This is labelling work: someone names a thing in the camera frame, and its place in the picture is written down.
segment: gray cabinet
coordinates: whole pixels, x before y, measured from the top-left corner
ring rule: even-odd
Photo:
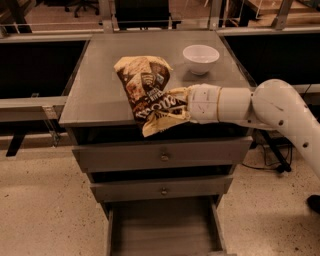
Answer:
[[[183,65],[183,48],[197,43],[222,56],[202,77]],[[213,31],[92,37],[60,125],[108,217],[107,255],[227,255],[216,207],[250,147],[249,131],[186,123],[144,138],[113,65],[121,56],[151,54],[172,65],[168,89],[201,82],[249,86]]]

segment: open drawer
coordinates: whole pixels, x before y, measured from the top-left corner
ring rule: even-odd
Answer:
[[[112,203],[108,256],[225,256],[211,197]]]

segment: drawer handle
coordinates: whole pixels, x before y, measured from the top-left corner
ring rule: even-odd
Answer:
[[[168,194],[168,190],[166,188],[161,189],[161,195],[166,196]]]
[[[169,161],[169,156],[166,153],[162,153],[160,159],[162,162],[167,162]]]

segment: speckled floor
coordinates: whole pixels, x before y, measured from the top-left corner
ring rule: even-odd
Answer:
[[[6,158],[0,138],[0,251],[6,256],[102,256],[108,221],[73,158],[67,136],[28,136]],[[245,163],[263,164],[260,147]],[[238,256],[317,256],[320,215],[305,200],[320,181],[294,151],[292,172],[278,175],[239,165],[218,214],[229,253]]]

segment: floor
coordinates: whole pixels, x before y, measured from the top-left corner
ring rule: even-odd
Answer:
[[[6,158],[9,141],[0,138],[1,255],[105,255],[108,221],[67,135],[57,148],[50,136],[28,135],[18,154]],[[262,148],[250,150],[244,163],[262,166]],[[228,253],[319,255],[320,215],[305,200],[320,194],[320,181],[295,150],[291,166],[283,175],[237,166],[218,207]]]
[[[170,0],[169,8],[172,14],[189,19],[209,17],[210,4],[205,6],[204,0]],[[33,32],[43,31],[67,31],[67,30],[102,30],[101,16],[95,14],[95,10],[81,8],[79,17],[75,18],[70,7],[70,12],[65,12],[64,6],[48,6],[44,2],[34,7],[25,17]]]

